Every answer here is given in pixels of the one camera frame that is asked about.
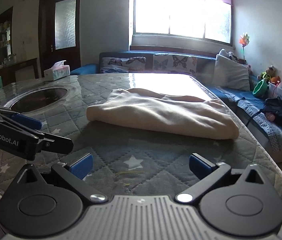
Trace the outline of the colourful pinwheel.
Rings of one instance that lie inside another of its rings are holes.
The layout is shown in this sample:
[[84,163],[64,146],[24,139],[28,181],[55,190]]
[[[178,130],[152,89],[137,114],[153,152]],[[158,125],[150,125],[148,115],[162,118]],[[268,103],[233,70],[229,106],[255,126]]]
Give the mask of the colourful pinwheel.
[[245,47],[249,44],[249,35],[248,35],[248,33],[243,33],[240,36],[239,43],[242,46],[243,60],[245,62]]

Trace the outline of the dark wooden door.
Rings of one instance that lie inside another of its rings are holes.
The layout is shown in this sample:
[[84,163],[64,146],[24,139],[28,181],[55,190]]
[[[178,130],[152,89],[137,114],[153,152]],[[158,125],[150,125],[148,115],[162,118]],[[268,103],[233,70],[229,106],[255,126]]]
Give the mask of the dark wooden door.
[[64,60],[74,70],[81,66],[80,0],[39,0],[38,41],[41,73]]

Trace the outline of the dark blue clothing pile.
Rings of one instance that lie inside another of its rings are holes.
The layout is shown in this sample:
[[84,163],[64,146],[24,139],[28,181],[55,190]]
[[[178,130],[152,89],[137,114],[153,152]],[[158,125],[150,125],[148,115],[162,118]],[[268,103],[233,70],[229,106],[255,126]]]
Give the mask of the dark blue clothing pile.
[[264,101],[263,108],[253,114],[248,120],[247,124],[259,114],[263,113],[269,122],[273,122],[279,126],[282,126],[282,100],[280,97],[267,98]]

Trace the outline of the white pillow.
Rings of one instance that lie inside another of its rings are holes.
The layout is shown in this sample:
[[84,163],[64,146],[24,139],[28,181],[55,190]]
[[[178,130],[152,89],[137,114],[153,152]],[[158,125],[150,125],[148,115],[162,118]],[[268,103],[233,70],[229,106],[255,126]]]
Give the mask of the white pillow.
[[241,91],[249,91],[249,70],[235,61],[234,54],[221,49],[216,55],[212,84]]

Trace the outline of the tissue box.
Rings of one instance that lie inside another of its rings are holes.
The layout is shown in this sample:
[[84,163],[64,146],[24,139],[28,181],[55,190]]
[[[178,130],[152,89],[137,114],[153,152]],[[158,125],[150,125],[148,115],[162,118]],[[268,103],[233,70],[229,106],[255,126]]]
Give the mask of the tissue box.
[[70,66],[65,65],[66,60],[56,62],[50,69],[44,71],[46,81],[55,81],[70,75]]

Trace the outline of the left butterfly cushion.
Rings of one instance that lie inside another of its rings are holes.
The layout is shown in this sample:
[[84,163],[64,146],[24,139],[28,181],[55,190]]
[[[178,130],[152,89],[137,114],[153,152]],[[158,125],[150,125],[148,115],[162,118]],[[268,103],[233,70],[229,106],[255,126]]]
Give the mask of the left butterfly cushion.
[[145,57],[103,57],[100,72],[105,73],[137,73],[144,72],[146,67]]

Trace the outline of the window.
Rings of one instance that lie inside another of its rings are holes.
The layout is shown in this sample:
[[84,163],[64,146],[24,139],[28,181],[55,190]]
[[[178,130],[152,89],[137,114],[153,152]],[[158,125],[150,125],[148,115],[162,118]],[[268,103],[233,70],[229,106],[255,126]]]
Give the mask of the window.
[[133,0],[132,45],[216,50],[232,46],[233,0]]

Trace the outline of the blue corner sofa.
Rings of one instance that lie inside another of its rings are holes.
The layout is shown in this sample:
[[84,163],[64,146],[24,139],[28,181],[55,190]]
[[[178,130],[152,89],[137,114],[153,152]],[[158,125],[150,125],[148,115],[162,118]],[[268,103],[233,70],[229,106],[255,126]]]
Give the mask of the blue corner sofa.
[[282,162],[282,123],[269,113],[261,113],[266,99],[279,97],[280,88],[268,83],[264,96],[256,98],[257,85],[250,67],[236,62],[232,53],[221,50],[214,57],[155,51],[100,53],[98,63],[75,68],[72,75],[101,73],[176,73],[188,74],[219,97],[247,126],[249,131],[277,162]]

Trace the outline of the butterfly cushion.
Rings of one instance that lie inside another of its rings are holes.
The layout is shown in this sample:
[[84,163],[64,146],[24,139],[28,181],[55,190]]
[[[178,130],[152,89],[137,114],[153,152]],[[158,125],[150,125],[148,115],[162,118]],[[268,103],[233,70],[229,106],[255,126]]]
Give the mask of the butterfly cushion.
[[185,74],[195,77],[197,57],[179,54],[155,54],[152,70],[158,73]]
[[137,73],[144,72],[146,67],[145,57],[103,57],[100,72],[105,73]]

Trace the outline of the plush toy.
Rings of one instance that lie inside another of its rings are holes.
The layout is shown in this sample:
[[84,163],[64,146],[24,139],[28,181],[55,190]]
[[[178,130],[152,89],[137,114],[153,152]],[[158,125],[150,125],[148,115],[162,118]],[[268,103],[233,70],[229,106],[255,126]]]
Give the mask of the plush toy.
[[264,72],[258,75],[257,80],[264,80],[266,83],[272,83],[274,85],[281,82],[280,77],[276,74],[276,68],[274,66],[268,67]]

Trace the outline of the right butterfly cushion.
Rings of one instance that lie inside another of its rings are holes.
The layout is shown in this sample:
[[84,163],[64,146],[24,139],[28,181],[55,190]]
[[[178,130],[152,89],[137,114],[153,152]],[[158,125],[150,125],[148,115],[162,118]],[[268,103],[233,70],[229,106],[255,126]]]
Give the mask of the right butterfly cushion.
[[195,77],[197,57],[179,54],[155,54],[152,70],[158,73],[185,74]]

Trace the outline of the green plastic bowl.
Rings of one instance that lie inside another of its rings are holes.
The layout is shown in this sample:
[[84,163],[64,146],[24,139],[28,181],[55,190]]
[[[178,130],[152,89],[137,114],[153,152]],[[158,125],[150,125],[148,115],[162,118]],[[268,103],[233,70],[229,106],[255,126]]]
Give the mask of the green plastic bowl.
[[256,98],[261,98],[266,94],[267,90],[268,90],[268,83],[266,79],[262,79],[254,87],[253,96],[255,96]]

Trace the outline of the cream knit garment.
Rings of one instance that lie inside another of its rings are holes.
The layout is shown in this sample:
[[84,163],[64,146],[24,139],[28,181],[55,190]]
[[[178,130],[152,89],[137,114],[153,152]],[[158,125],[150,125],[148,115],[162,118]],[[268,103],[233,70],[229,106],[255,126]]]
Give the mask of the cream knit garment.
[[229,140],[239,128],[220,100],[171,96],[141,88],[115,89],[104,103],[89,106],[88,121],[191,137]]

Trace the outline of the round induction cooktop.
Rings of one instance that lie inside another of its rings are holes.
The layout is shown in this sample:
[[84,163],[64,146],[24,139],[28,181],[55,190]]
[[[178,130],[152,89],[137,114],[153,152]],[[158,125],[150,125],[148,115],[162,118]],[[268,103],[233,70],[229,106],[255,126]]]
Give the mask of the round induction cooktop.
[[63,99],[68,90],[61,87],[39,88],[16,96],[5,107],[19,113],[36,111]]

